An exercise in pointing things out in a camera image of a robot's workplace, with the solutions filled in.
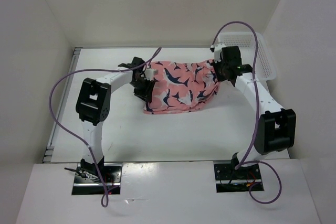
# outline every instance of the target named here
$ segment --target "white basket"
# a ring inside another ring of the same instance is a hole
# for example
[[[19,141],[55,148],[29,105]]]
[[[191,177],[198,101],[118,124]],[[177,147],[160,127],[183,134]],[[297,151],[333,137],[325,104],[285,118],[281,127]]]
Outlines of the white basket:
[[[266,47],[261,34],[256,33],[258,38],[258,58],[256,62],[256,75],[259,80],[273,80],[277,73],[272,56]],[[255,40],[251,32],[225,32],[218,35],[218,42],[224,43],[227,47],[238,46],[241,51],[243,64],[253,64],[255,52]]]

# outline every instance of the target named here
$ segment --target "white floor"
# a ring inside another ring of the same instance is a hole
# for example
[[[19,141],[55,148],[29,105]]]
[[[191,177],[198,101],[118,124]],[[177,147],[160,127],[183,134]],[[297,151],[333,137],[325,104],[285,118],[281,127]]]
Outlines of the white floor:
[[[134,56],[149,59],[155,48],[82,49],[76,70],[115,69],[131,62]],[[242,58],[249,52],[242,50]],[[199,62],[213,58],[208,48],[163,48],[157,60]],[[82,127],[75,111],[79,90],[86,77],[98,78],[103,72],[84,72],[74,76],[60,121],[79,135]],[[111,96],[110,114],[103,126],[103,152],[106,162],[206,161],[231,159],[251,141],[255,114],[245,97],[231,83],[221,83],[219,94],[198,112],[146,115],[143,101],[126,85]],[[78,162],[83,144],[56,128],[51,162]],[[269,158],[289,158],[288,152]]]
[[[34,166],[17,224],[44,223],[320,223],[300,162],[269,160],[282,179],[282,195],[271,205],[254,202],[248,192],[216,193],[213,162],[125,163],[121,194],[72,196],[75,164]],[[253,192],[271,200],[278,192],[273,172],[260,166],[265,191]]]

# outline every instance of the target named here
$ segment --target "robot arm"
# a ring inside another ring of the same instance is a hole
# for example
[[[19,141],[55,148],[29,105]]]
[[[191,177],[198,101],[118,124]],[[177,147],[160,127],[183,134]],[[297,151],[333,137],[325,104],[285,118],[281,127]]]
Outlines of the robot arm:
[[[220,43],[214,47],[214,69],[219,81],[228,80],[247,99],[256,111],[256,92],[252,67],[242,65],[240,50],[237,46],[225,47]],[[256,140],[247,161],[259,161],[275,151],[283,151],[294,145],[296,115],[292,109],[285,110],[268,93],[259,80],[255,80],[259,94],[259,121]],[[234,154],[232,164],[237,165],[247,152],[247,148]]]
[[[144,61],[134,57],[131,64],[121,64],[118,70],[127,70],[143,64]],[[134,94],[142,100],[151,101],[154,88],[154,69],[138,68],[133,71],[113,72],[96,80],[86,78],[80,89],[76,112],[82,121],[84,139],[98,162],[99,169],[104,170],[104,155],[101,146],[102,126],[109,115],[111,94],[118,88],[130,83]],[[97,176],[93,158],[85,146],[80,162],[81,170],[90,176]]]

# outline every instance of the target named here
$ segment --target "white wall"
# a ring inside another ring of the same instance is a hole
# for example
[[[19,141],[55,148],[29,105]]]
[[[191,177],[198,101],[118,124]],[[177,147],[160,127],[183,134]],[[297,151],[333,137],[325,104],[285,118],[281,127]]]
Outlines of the white wall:
[[[232,20],[249,22],[262,32],[278,0],[47,2],[75,46],[164,46],[209,45],[220,26]]]
[[[68,71],[72,52],[45,0],[0,6],[0,222],[10,224],[48,142],[49,90]]]
[[[297,113],[300,158],[322,223],[336,211],[336,0],[281,0],[264,37],[278,78],[272,94]]]

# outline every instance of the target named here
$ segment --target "white panel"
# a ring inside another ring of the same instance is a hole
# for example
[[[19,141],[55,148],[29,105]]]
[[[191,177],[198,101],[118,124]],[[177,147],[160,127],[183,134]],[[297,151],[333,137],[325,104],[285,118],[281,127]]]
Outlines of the white panel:
[[[134,56],[149,59],[155,48],[82,49],[76,70],[116,69]],[[208,48],[163,48],[155,60],[200,62],[214,54]],[[74,75],[61,122],[83,135],[75,107],[86,77],[98,78],[104,72]],[[133,95],[133,87],[124,85],[111,96],[108,118],[102,131],[106,162],[195,161],[231,159],[251,141],[255,112],[244,95],[230,82],[220,85],[219,93],[205,109],[184,114],[148,115],[144,102]],[[64,130],[56,129],[52,162],[79,162],[84,145]],[[288,158],[283,151],[270,158]]]
[[[294,159],[269,163],[282,179],[282,195],[261,205],[244,193],[216,193],[213,162],[124,164],[121,194],[100,205],[100,195],[72,196],[74,164],[35,165],[17,224],[40,223],[276,223],[318,224],[300,166]],[[273,172],[260,167],[270,200],[278,191]]]
[[[281,0],[264,38],[278,78],[272,95],[297,113],[292,156],[302,164],[322,223],[335,223],[336,0]]]
[[[53,124],[48,92],[67,72],[71,48],[45,0],[0,6],[0,222],[14,223]]]
[[[207,45],[232,20],[262,32],[278,0],[47,1],[75,46],[177,46]]]

